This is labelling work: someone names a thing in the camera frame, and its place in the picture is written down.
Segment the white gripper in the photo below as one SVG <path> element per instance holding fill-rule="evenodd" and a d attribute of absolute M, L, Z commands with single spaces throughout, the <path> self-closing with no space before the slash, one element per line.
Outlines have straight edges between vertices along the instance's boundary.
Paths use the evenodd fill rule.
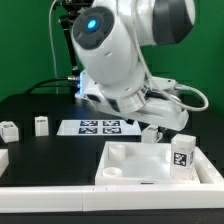
<path fill-rule="evenodd" d="M 189 118 L 186 109 L 181 109 L 171 101 L 157 98 L 150 98 L 149 102 L 136 112 L 117 112 L 109 105 L 93 80 L 90 80 L 83 89 L 83 96 L 97 111 L 119 116 L 125 120 L 135 120 L 176 131 L 181 131 Z"/>

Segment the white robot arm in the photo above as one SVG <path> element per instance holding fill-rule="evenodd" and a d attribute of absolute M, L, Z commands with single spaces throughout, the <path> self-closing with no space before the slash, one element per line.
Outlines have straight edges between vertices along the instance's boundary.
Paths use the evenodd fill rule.
<path fill-rule="evenodd" d="M 159 92 L 174 80 L 149 77 L 137 47 L 180 43 L 195 22 L 194 0 L 88 0 L 71 29 L 84 67 L 80 96 L 97 110 L 173 130 L 188 112 Z"/>

